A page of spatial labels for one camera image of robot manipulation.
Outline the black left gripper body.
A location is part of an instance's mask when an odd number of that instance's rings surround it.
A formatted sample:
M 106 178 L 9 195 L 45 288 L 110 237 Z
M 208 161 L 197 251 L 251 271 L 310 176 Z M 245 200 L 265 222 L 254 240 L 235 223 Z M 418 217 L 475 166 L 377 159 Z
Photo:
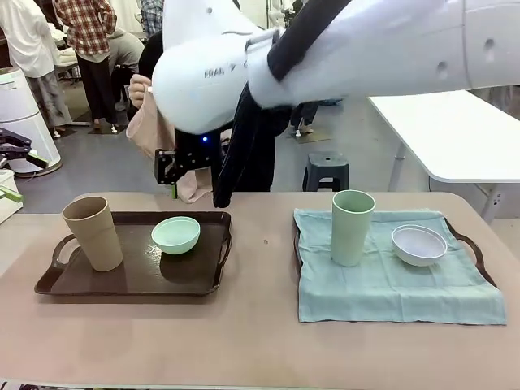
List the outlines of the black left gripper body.
M 25 137 L 0 128 L 1 162 L 26 159 L 32 150 L 32 141 Z

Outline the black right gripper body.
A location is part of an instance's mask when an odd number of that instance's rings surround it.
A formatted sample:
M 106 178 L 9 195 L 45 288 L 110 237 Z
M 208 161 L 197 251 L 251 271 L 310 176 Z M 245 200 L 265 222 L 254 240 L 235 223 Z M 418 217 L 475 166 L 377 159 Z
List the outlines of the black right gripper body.
M 175 150 L 179 164 L 187 169 L 203 169 L 211 164 L 214 138 L 210 134 L 175 133 Z

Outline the person's right hand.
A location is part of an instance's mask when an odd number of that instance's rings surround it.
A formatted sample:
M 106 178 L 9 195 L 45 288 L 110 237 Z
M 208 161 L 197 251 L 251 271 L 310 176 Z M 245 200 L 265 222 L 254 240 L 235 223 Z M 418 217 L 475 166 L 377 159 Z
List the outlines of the person's right hand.
M 142 106 L 145 94 L 150 86 L 150 78 L 140 74 L 132 75 L 130 79 L 130 85 L 128 87 L 128 96 L 132 102 L 132 105 L 137 109 Z

